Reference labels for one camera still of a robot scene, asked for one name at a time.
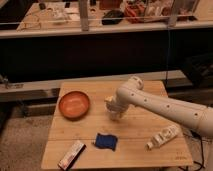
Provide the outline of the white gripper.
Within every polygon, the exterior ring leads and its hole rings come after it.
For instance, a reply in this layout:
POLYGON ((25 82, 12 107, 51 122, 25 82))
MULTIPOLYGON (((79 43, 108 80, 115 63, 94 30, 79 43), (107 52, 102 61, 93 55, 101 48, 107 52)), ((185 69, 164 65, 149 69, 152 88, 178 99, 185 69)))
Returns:
POLYGON ((121 103, 116 96, 110 96, 105 99, 106 108, 108 111, 120 111, 125 113, 128 109, 128 105, 121 103))

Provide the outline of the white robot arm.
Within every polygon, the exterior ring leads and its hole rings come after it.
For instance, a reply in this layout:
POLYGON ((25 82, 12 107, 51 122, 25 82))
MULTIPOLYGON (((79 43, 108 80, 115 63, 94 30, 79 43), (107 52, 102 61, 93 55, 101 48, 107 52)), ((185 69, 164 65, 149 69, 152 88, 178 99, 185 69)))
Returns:
POLYGON ((113 96, 105 99, 107 110, 119 118, 130 105, 142 107, 181 124, 201 136, 213 138, 213 108, 205 105, 157 96, 143 90, 143 81, 132 76, 113 96))

